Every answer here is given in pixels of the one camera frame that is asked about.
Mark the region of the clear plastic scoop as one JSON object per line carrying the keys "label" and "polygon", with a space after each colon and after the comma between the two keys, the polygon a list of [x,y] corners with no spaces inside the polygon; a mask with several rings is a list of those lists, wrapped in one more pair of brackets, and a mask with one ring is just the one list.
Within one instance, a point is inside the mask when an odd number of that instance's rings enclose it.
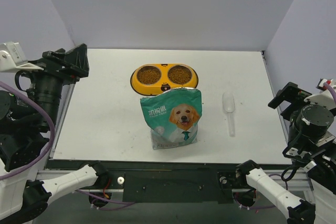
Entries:
{"label": "clear plastic scoop", "polygon": [[230,92],[223,93],[223,110],[227,115],[228,132],[229,136],[235,136],[235,122],[234,122],[234,112],[235,112],[235,101],[234,96]]}

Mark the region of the green pet food bag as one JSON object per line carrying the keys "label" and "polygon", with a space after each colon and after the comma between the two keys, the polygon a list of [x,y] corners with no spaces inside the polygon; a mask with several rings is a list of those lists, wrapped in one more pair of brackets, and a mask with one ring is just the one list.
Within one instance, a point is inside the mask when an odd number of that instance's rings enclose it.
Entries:
{"label": "green pet food bag", "polygon": [[202,93],[195,88],[175,88],[154,97],[143,97],[140,106],[154,150],[197,142],[202,116]]}

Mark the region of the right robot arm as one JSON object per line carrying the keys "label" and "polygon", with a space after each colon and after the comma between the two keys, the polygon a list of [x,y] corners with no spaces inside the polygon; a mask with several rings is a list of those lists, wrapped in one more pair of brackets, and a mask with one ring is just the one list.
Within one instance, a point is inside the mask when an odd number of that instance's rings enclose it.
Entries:
{"label": "right robot arm", "polygon": [[335,136],[328,131],[335,119],[335,80],[321,79],[317,89],[319,93],[311,94],[289,82],[268,103],[273,109],[289,103],[280,115],[289,122],[282,154],[292,161],[284,170],[291,174],[280,178],[287,183],[302,169],[312,184],[314,202],[281,187],[252,160],[239,164],[234,175],[237,185],[260,192],[287,223],[335,223]]}

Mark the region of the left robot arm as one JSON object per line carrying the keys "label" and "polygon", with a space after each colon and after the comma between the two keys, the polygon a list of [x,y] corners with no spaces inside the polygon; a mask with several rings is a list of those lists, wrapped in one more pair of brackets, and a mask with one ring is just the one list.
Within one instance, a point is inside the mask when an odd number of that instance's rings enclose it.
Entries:
{"label": "left robot arm", "polygon": [[[89,74],[87,46],[46,51],[25,58],[17,42],[1,44],[1,72],[15,75],[16,87],[1,84],[1,223],[26,223],[75,190],[104,187],[108,171],[98,161],[49,180],[30,180],[29,172],[51,150],[62,89]],[[30,80],[22,89],[20,77]]]}

